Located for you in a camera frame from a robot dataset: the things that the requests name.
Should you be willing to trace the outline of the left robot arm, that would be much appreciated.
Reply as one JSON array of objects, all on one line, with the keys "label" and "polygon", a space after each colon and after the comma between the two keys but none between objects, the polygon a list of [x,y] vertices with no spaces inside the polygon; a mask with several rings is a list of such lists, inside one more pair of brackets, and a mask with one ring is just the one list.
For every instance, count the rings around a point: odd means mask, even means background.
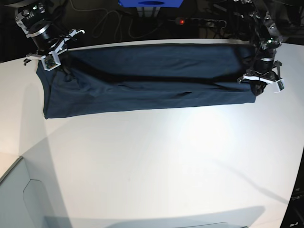
[{"label": "left robot arm", "polygon": [[281,77],[282,63],[275,60],[275,56],[283,37],[263,0],[242,0],[241,4],[244,19],[253,33],[249,43],[255,47],[255,52],[246,62],[248,68],[238,82],[249,83],[255,96],[262,94],[267,85],[272,85],[279,93],[285,83]]}]

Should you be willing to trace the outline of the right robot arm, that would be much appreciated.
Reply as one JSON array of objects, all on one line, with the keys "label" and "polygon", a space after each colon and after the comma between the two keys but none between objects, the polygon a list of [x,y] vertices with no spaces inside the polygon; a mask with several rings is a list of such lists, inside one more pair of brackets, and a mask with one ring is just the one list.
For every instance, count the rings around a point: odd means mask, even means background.
[{"label": "right robot arm", "polygon": [[45,0],[33,0],[16,8],[16,24],[37,47],[36,53],[26,55],[24,65],[38,60],[44,70],[54,70],[61,65],[59,55],[67,51],[67,42],[76,41],[75,36],[79,33],[85,34],[83,29],[65,31],[56,24],[56,19],[49,13]]}]

